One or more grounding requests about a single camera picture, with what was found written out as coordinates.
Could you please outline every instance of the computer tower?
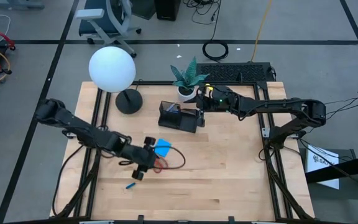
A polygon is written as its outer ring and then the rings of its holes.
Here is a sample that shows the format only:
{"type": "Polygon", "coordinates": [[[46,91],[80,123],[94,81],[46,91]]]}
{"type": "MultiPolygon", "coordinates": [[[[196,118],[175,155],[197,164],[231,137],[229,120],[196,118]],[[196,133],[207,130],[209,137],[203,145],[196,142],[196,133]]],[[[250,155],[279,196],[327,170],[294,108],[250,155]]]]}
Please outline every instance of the computer tower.
{"type": "Polygon", "coordinates": [[[155,12],[158,19],[175,21],[181,0],[154,0],[155,12]]]}

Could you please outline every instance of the black lamp base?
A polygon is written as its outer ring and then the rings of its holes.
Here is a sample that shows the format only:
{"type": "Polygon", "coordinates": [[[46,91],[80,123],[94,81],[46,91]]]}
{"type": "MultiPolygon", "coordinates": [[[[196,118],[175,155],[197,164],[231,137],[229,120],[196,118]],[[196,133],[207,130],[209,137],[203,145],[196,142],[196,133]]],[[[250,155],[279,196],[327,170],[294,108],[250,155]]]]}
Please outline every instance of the black lamp base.
{"type": "Polygon", "coordinates": [[[127,89],[120,92],[116,98],[118,110],[124,114],[133,114],[143,105],[142,95],[137,90],[127,89]]]}

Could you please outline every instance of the potted plant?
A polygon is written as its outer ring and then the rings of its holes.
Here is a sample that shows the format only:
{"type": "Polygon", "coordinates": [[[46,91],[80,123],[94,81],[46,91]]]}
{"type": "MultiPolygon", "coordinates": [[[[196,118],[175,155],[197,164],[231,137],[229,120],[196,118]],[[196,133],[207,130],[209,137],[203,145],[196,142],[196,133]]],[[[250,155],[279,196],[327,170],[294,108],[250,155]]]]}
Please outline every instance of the potted plant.
{"type": "Polygon", "coordinates": [[[173,82],[178,87],[179,100],[184,102],[190,100],[196,96],[195,86],[209,75],[197,75],[196,74],[197,61],[196,57],[190,62],[187,70],[179,72],[178,69],[171,65],[171,70],[177,81],[173,82]]]}

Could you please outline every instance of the white paper sign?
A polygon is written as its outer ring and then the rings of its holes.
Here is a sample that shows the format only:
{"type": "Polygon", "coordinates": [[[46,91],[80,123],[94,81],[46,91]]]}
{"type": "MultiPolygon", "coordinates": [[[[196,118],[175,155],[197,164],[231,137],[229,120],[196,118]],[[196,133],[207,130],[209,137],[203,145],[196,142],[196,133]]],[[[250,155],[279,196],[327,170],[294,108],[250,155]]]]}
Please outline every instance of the white paper sign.
{"type": "MultiPolygon", "coordinates": [[[[306,172],[311,172],[314,170],[328,167],[329,164],[321,157],[324,157],[332,164],[338,164],[338,162],[339,162],[338,154],[327,151],[325,149],[321,149],[320,147],[312,146],[312,145],[309,145],[308,147],[309,147],[309,149],[313,150],[313,152],[315,152],[316,154],[318,154],[320,156],[317,156],[315,153],[311,152],[310,150],[307,150],[307,152],[306,152],[306,158],[307,158],[306,172]]],[[[322,184],[327,187],[332,187],[337,190],[339,189],[339,179],[321,181],[321,182],[318,182],[318,184],[322,184]]]]}

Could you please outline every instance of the blue object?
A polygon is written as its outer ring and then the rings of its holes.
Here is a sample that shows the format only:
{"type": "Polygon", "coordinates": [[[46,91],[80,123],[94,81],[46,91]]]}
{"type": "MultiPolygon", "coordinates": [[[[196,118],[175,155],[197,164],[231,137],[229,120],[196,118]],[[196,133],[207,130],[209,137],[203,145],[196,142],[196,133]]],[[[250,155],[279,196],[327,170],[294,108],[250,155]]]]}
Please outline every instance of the blue object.
{"type": "Polygon", "coordinates": [[[125,189],[130,189],[131,187],[133,187],[133,186],[135,186],[135,182],[133,182],[133,183],[131,183],[131,184],[129,184],[125,189]]]}
{"type": "Polygon", "coordinates": [[[162,157],[167,156],[172,144],[164,139],[159,139],[155,145],[154,152],[162,157]]]}

